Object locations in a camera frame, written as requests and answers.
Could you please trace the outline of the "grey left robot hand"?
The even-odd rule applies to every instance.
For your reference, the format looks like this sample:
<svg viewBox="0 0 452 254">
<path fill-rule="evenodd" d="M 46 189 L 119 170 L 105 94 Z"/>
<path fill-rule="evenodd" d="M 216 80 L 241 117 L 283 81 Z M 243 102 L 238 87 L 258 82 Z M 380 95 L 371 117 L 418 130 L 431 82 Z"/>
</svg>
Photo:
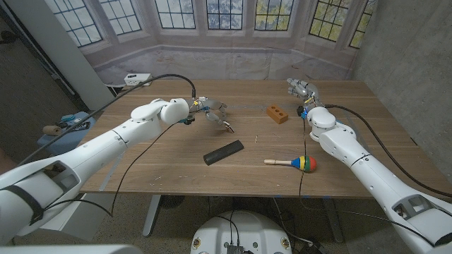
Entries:
<svg viewBox="0 0 452 254">
<path fill-rule="evenodd" d="M 183 120 L 183 123 L 190 125 L 195 121 L 195 114 L 204 112 L 206 119 L 223 126 L 228 132 L 234 133 L 230 123 L 226 121 L 226 108 L 227 105 L 221 101 L 215 99 L 209 99 L 207 97 L 198 97 L 195 99 L 189 99 L 186 101 L 189 106 L 189 114 Z"/>
</svg>

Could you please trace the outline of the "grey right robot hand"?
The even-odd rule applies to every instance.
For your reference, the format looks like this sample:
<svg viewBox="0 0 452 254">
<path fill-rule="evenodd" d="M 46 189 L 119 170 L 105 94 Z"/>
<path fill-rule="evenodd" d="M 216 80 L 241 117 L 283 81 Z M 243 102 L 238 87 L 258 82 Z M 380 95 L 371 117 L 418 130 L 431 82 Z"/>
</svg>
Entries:
<svg viewBox="0 0 452 254">
<path fill-rule="evenodd" d="M 303 102 L 303 106 L 307 107 L 308 111 L 314 107 L 324 107 L 324 104 L 321 102 L 319 91 L 313 83 L 294 78 L 288 78 L 287 83 L 289 85 L 288 93 L 300 98 Z"/>
</svg>

